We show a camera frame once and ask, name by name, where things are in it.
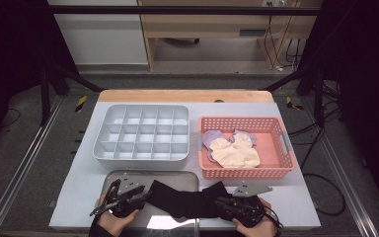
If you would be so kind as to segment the person's right hand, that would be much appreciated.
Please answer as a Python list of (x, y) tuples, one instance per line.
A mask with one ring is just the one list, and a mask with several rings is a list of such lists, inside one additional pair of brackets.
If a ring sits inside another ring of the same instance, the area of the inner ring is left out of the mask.
[(245, 237), (274, 237), (277, 233), (277, 229), (273, 221), (267, 216), (265, 216), (260, 223), (252, 228), (244, 226), (236, 218), (233, 218), (232, 222), (234, 223), (236, 230)]

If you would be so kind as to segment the grey divided storage box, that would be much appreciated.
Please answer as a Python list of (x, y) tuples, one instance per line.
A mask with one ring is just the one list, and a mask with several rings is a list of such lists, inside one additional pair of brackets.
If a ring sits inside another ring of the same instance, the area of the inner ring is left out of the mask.
[(190, 149), (190, 112), (182, 105), (112, 105), (93, 155), (110, 169), (179, 170)]

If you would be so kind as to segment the black frame strut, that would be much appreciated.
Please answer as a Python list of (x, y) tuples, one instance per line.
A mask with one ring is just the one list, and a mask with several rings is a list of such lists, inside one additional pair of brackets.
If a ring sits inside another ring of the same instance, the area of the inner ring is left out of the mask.
[(70, 78), (93, 92), (104, 91), (104, 88), (89, 82), (85, 78), (82, 78), (78, 73), (69, 71), (68, 69), (58, 64), (47, 64), (39, 73), (41, 96), (41, 126), (44, 126), (50, 118), (49, 85), (53, 86), (57, 95), (66, 95), (69, 92), (69, 87), (65, 82), (65, 78)]
[(323, 109), (323, 73), (318, 66), (305, 66), (297, 71), (285, 76), (275, 83), (263, 88), (263, 91), (273, 92), (281, 86), (299, 79), (299, 85), (296, 92), (299, 96), (304, 96), (314, 89), (314, 110), (313, 118), (319, 127), (323, 127), (325, 123)]

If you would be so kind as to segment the aluminium rail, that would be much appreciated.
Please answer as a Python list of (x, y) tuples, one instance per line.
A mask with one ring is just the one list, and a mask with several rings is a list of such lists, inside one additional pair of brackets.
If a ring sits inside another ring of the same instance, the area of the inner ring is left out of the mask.
[(38, 153), (41, 150), (45, 139), (54, 124), (54, 121), (59, 114), (60, 107), (65, 101), (64, 96), (56, 96), (52, 106), (50, 108), (50, 114), (47, 121), (41, 125), (38, 132), (35, 135), (32, 143), (29, 146), (26, 154), (24, 155), (20, 165), (18, 166), (15, 174), (13, 175), (9, 185), (7, 186), (5, 192), (0, 198), (0, 227), (11, 208), (15, 197), (17, 196), (26, 176), (28, 175), (30, 169), (32, 168)]
[(363, 166), (355, 143), (340, 121), (338, 103), (325, 98), (322, 105), (324, 129), (319, 135), (320, 145), (344, 195), (347, 210), (362, 237), (379, 237), (373, 210), (379, 201), (378, 191), (369, 171)]

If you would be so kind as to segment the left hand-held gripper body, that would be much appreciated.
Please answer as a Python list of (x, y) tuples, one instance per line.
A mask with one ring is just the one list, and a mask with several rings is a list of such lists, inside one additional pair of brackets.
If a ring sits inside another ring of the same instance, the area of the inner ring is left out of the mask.
[(134, 200), (144, 195), (144, 193), (142, 192), (137, 196), (132, 196), (130, 193), (132, 189), (138, 186), (144, 185), (139, 185), (128, 178), (124, 180), (117, 179), (112, 182), (106, 195), (107, 209), (116, 217), (127, 217), (134, 210), (142, 209), (145, 202), (135, 202)]

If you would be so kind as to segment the black horizontal frame bar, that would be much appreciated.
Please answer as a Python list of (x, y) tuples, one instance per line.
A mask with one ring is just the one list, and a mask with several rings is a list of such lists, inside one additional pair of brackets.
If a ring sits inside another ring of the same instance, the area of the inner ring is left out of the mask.
[(318, 16), (320, 8), (224, 7), (224, 6), (73, 6), (50, 5), (53, 14), (122, 14), (122, 15), (257, 15)]

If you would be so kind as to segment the light blue table mat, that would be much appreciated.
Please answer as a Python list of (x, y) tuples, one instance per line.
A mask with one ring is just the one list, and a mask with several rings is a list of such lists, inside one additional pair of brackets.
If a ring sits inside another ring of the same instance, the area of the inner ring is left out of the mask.
[(112, 171), (165, 171), (110, 169), (103, 166), (93, 155), (96, 138), (108, 108), (112, 105), (182, 105), (189, 108), (189, 154), (186, 165), (178, 172), (192, 172), (198, 177), (198, 190), (202, 191), (222, 182), (233, 193), (243, 182), (272, 187), (262, 197), (270, 202), (283, 226), (289, 230), (309, 230), (319, 226), (320, 220), (311, 200), (303, 175), (298, 167), (283, 178), (236, 178), (205, 179), (198, 163), (202, 135), (198, 130), (199, 119), (204, 117), (274, 117), (281, 118), (274, 103), (115, 103), (98, 102), (92, 113), (82, 143), (73, 160), (70, 171), (59, 194), (57, 205), (49, 225), (55, 229), (87, 229), (93, 220), (92, 210), (102, 194), (102, 185)]

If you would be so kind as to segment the light wooden desk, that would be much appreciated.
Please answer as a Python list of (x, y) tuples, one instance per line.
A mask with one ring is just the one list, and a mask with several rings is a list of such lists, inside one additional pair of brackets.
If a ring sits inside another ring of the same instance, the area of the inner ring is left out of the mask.
[[(286, 7), (319, 8), (324, 0), (288, 0)], [(142, 6), (262, 7), (263, 0), (136, 0)], [(159, 39), (255, 39), (269, 69), (282, 65), (288, 40), (310, 36), (314, 16), (142, 15), (148, 62), (155, 61)]]

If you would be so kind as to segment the yellow black tape strip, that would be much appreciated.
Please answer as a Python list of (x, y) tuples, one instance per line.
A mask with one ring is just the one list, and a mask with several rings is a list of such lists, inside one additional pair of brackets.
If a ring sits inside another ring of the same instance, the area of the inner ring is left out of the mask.
[(87, 100), (87, 96), (81, 96), (78, 103), (77, 103), (77, 106), (75, 108), (75, 113), (78, 113), (78, 112), (81, 112), (85, 102)]
[(294, 105), (290, 97), (286, 97), (286, 106), (297, 111), (304, 111), (304, 108), (299, 105)]

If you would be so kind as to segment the transparent grey box lid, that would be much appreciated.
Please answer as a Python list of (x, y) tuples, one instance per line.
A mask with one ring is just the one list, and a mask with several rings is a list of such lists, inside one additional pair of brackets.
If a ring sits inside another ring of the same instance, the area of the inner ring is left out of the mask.
[[(128, 178), (138, 185), (144, 185), (147, 193), (154, 180), (177, 191), (197, 192), (198, 177), (192, 172), (178, 171), (112, 171), (107, 174), (102, 185), (102, 195), (110, 184)], [(121, 233), (120, 237), (198, 237), (199, 220), (174, 218), (167, 212), (146, 203)]]

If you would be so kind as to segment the black curtain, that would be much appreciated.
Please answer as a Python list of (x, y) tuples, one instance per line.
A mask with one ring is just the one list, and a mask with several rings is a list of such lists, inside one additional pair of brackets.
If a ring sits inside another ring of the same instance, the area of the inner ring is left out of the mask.
[(41, 7), (47, 0), (0, 0), (0, 126), (10, 99), (39, 84), (39, 64), (28, 30), (18, 21), (23, 16), (43, 40), (52, 59), (71, 72), (77, 70), (61, 30), (50, 13), (23, 11), (24, 6)]
[(379, 0), (323, 0), (302, 57), (341, 85), (341, 111), (379, 190)]

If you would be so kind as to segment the pink perforated basket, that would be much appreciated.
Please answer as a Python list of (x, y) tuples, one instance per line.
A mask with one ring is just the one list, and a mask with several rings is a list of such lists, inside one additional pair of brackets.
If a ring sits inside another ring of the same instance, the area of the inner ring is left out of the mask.
[(208, 159), (208, 150), (201, 145), (198, 163), (205, 179), (279, 179), (296, 166), (295, 154), (280, 118), (204, 117), (199, 119), (198, 130), (201, 135), (210, 130), (219, 130), (226, 139), (235, 131), (247, 132), (256, 138), (254, 149), (260, 158), (260, 165), (255, 168), (223, 168)]

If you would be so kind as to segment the cream sock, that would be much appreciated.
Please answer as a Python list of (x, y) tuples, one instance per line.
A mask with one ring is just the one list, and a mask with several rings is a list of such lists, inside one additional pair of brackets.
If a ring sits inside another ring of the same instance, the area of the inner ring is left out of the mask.
[(241, 168), (244, 165), (239, 151), (225, 138), (214, 139), (209, 148), (211, 157), (224, 168)]
[(232, 147), (235, 149), (237, 165), (241, 168), (255, 168), (261, 160), (251, 137), (243, 132), (233, 135)]

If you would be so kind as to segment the black sock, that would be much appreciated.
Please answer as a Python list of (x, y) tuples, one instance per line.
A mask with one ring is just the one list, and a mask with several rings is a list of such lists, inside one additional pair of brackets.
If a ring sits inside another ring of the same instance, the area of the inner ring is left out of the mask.
[(172, 217), (188, 219), (217, 217), (215, 201), (230, 197), (222, 182), (200, 192), (187, 192), (154, 181), (149, 192), (151, 195), (147, 199), (148, 203), (168, 212)]

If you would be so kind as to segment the purple sock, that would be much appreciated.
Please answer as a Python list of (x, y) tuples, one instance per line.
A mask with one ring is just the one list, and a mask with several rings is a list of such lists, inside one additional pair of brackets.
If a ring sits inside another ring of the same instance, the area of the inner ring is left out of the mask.
[(232, 136), (230, 137), (230, 142), (234, 143), (236, 141), (247, 142), (250, 141), (252, 146), (257, 145), (257, 138), (246, 131), (235, 129)]
[(211, 162), (216, 162), (213, 152), (224, 148), (227, 142), (223, 133), (220, 130), (209, 130), (202, 136), (201, 140), (208, 151), (207, 158)]

